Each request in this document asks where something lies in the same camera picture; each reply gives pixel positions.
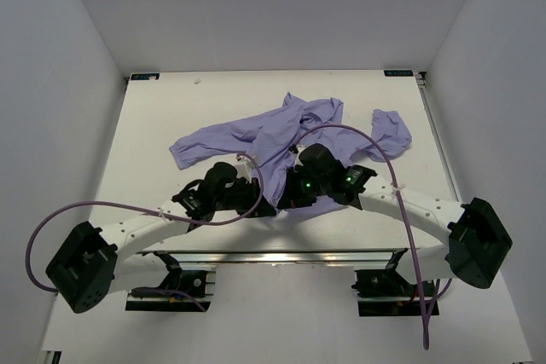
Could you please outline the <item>lavender purple jacket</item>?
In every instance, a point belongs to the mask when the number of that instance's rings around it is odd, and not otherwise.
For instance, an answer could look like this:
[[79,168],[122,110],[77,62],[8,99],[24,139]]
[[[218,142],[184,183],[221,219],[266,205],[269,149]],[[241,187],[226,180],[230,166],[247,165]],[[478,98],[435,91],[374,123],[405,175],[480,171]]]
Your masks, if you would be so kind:
[[180,170],[216,155],[248,153],[260,165],[265,199],[278,206],[286,185],[286,171],[295,162],[288,151],[294,142],[304,146],[322,144],[345,166],[352,164],[351,159],[359,151],[375,162],[384,160],[371,142],[349,130],[325,128],[303,136],[318,125],[341,123],[343,113],[344,102],[337,98],[304,101],[286,94],[281,107],[201,128],[179,138],[170,146],[170,152]]

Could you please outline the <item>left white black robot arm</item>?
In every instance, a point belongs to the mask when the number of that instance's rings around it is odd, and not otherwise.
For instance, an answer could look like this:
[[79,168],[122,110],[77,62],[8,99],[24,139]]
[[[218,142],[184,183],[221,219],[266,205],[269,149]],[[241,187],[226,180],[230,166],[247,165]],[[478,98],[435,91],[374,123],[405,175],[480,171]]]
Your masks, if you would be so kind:
[[239,219],[273,215],[264,198],[263,174],[250,155],[239,155],[233,165],[216,163],[158,208],[138,209],[137,217],[102,227],[78,224],[46,274],[76,314],[118,291],[194,301],[194,282],[183,278],[179,262],[165,251],[145,251],[171,237],[216,225],[213,218],[219,211],[234,211]]

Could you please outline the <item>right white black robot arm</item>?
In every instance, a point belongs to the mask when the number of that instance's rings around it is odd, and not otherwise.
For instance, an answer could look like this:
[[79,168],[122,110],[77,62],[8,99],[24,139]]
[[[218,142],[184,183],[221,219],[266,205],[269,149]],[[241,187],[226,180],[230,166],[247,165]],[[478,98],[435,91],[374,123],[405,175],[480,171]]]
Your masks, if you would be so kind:
[[322,198],[408,222],[439,241],[416,251],[396,251],[385,273],[386,287],[403,295],[418,279],[457,278],[479,289],[491,287],[513,241],[492,205],[474,198],[464,204],[395,188],[376,171],[345,167],[322,144],[292,146],[293,167],[278,208],[310,207]]

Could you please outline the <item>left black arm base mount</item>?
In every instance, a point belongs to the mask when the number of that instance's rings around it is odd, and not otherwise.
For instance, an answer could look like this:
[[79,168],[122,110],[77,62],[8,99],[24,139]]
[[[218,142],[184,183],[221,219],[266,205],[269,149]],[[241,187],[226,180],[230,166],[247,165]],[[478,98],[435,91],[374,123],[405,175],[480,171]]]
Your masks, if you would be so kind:
[[154,251],[153,262],[165,273],[157,286],[139,286],[128,292],[126,311],[205,313],[210,308],[215,290],[216,272],[183,268],[165,251]]

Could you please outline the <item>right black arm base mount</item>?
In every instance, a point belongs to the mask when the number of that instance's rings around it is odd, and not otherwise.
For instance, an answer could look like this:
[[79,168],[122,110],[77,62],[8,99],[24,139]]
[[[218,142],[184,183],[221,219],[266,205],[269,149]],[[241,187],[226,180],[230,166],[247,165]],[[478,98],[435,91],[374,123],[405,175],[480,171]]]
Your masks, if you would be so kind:
[[417,317],[421,315],[420,293],[394,269],[392,257],[383,269],[356,269],[355,283],[360,317]]

